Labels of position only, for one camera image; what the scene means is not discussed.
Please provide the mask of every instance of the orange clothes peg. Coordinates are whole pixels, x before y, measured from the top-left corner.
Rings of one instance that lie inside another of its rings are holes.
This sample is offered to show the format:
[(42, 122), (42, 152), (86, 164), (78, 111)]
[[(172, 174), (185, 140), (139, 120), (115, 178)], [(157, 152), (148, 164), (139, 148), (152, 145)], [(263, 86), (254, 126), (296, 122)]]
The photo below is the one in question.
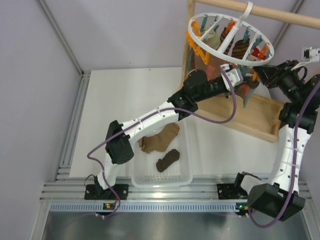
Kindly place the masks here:
[(259, 80), (258, 74), (254, 72), (252, 75), (252, 81), (258, 81), (258, 80)]
[(203, 63), (205, 65), (208, 65), (209, 64), (209, 56), (210, 56), (209, 53), (206, 51), (205, 54), (204, 54), (204, 52), (202, 51), (201, 47), (196, 46), (195, 41), (191, 38), (191, 36), (190, 36), (188, 31), (185, 32), (185, 36), (186, 36), (186, 40), (187, 40), (189, 46), (193, 48), (194, 53), (197, 56), (200, 55)]
[(197, 20), (193, 19), (193, 22), (192, 22), (191, 25), (192, 25), (192, 27), (194, 29), (195, 35), (200, 38), (201, 36), (200, 36), (200, 30), (199, 30), (199, 26), (198, 26)]
[(231, 21), (228, 23), (228, 26), (226, 26), (224, 33), (227, 35), (230, 32), (230, 30), (234, 27), (234, 25), (236, 25), (236, 22), (231, 18)]
[(258, 58), (259, 58), (260, 60), (264, 57), (265, 53), (267, 52), (268, 45), (269, 45), (269, 43), (267, 42), (267, 43), (264, 45), (263, 49), (259, 52)]

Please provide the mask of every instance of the hanging sock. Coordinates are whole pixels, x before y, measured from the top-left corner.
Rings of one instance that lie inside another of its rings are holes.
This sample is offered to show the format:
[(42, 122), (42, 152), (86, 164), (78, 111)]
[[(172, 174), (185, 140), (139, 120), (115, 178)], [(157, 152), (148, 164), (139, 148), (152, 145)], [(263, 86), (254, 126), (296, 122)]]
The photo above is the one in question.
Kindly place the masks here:
[[(225, 28), (223, 29), (223, 32), (221, 33), (221, 36), (220, 36), (220, 42), (221, 42), (221, 43), (222, 43), (222, 42), (226, 39), (226, 37), (227, 37), (226, 31), (227, 31), (227, 28), (225, 27)], [(232, 46), (232, 44), (234, 43), (234, 39), (235, 39), (235, 38), (233, 38), (232, 41), (229, 43), (228, 47), (226, 48), (226, 50), (224, 51), (223, 54), (228, 55), (228, 53), (229, 53), (229, 51), (230, 51), (230, 49), (231, 49), (231, 46)]]
[(236, 58), (236, 59), (242, 59), (244, 55), (246, 54), (246, 51), (250, 45), (250, 38), (244, 42), (243, 39), (237, 41), (234, 44), (234, 47), (232, 49), (232, 54), (231, 57)]
[[(207, 26), (204, 28), (204, 30), (207, 31), (209, 28), (210, 27)], [(207, 45), (214, 50), (217, 50), (221, 44), (219, 34), (215, 30), (211, 30), (211, 32), (205, 36), (204, 40), (206, 41)]]
[[(236, 24), (236, 22), (233, 19), (231, 19), (231, 21), (228, 23), (228, 25), (223, 29), (223, 32), (221, 33), (221, 36), (220, 36), (221, 43), (226, 39), (228, 33), (234, 27), (235, 24)], [(226, 48), (226, 50), (224, 51), (223, 54), (228, 55), (228, 53), (231, 49), (231, 46), (234, 43), (234, 39), (235, 38), (233, 38), (232, 41), (229, 43), (228, 47)]]

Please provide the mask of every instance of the white wall panel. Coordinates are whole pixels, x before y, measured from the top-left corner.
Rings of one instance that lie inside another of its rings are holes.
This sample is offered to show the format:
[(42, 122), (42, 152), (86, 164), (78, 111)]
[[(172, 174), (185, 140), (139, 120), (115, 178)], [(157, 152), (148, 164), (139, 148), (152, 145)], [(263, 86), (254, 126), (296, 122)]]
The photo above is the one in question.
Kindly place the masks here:
[[(289, 11), (295, 0), (251, 0)], [(185, 44), (187, 0), (46, 0), (84, 70), (179, 67)], [(239, 12), (196, 4), (196, 13)], [(249, 16), (272, 41), (281, 23)]]
[(34, 0), (0, 2), (0, 238), (25, 240), (79, 75)]
[[(319, 17), (320, 1), (319, 0), (307, 0), (300, 11), (300, 14), (308, 15), (312, 17)], [(279, 44), (277, 51), (275, 52), (272, 64), (280, 64), (286, 60), (298, 60), (302, 61), (302, 48), (310, 46), (320, 47), (320, 31), (318, 29), (312, 29), (304, 26), (291, 25), (287, 34), (284, 36), (282, 42)], [(306, 79), (313, 76), (315, 71), (320, 67), (320, 63), (310, 63), (308, 68), (308, 76)], [(288, 102), (281, 90), (272, 89), (270, 94), (273, 98)], [(318, 213), (320, 213), (320, 158), (319, 158), (319, 146), (320, 146), (320, 117), (314, 132), (306, 145), (303, 161), (300, 171), (300, 176), (307, 181), (310, 188), (312, 197), (317, 207)]]

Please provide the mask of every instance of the white plastic basket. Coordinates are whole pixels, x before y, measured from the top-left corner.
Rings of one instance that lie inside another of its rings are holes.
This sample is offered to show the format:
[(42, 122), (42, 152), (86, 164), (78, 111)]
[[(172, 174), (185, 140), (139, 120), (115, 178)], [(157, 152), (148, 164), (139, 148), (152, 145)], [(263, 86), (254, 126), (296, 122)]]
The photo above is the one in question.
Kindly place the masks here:
[[(192, 146), (186, 121), (177, 123), (180, 127), (178, 135), (172, 140), (165, 152), (143, 152), (139, 144), (133, 146), (134, 157), (131, 181), (135, 187), (179, 187), (191, 183), (192, 172)], [(158, 172), (156, 163), (172, 149), (180, 152), (180, 159), (169, 166), (165, 171)]]

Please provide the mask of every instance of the brown cloth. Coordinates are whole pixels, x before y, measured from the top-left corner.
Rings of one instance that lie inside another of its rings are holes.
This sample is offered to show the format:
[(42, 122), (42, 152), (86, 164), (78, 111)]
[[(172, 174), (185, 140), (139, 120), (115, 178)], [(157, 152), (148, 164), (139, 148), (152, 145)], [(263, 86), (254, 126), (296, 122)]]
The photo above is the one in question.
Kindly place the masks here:
[[(227, 37), (227, 35), (225, 34), (226, 29), (227, 29), (227, 28), (225, 27), (225, 28), (223, 29), (222, 33), (221, 33), (221, 36), (220, 36), (220, 42), (221, 42), (221, 43), (222, 43), (222, 42), (225, 40), (225, 38)], [(229, 46), (226, 48), (226, 50), (224, 51), (223, 54), (228, 55), (228, 53), (229, 53), (229, 51), (230, 51), (230, 49), (231, 49), (231, 46), (232, 46), (232, 44), (234, 43), (234, 39), (235, 39), (235, 38), (233, 38), (232, 41), (229, 43)]]
[(154, 150), (165, 152), (171, 141), (178, 135), (180, 127), (176, 123), (167, 124), (163, 130), (154, 136), (144, 136), (138, 140), (139, 147), (147, 154)]
[(158, 162), (155, 164), (156, 169), (162, 173), (164, 170), (166, 170), (168, 167), (170, 167), (171, 164), (178, 161), (180, 158), (180, 152), (176, 149), (172, 149), (169, 151), (163, 159), (159, 159)]
[(243, 39), (237, 41), (234, 44), (234, 47), (232, 49), (231, 57), (236, 59), (242, 59), (244, 55), (246, 54), (246, 51), (250, 45), (250, 38), (247, 39), (245, 43), (243, 43)]
[(194, 68), (203, 70), (206, 73), (208, 81), (211, 79), (215, 79), (221, 75), (220, 66), (223, 64), (228, 64), (229, 62), (220, 59), (216, 56), (210, 55), (209, 64), (205, 65), (200, 56), (194, 56)]

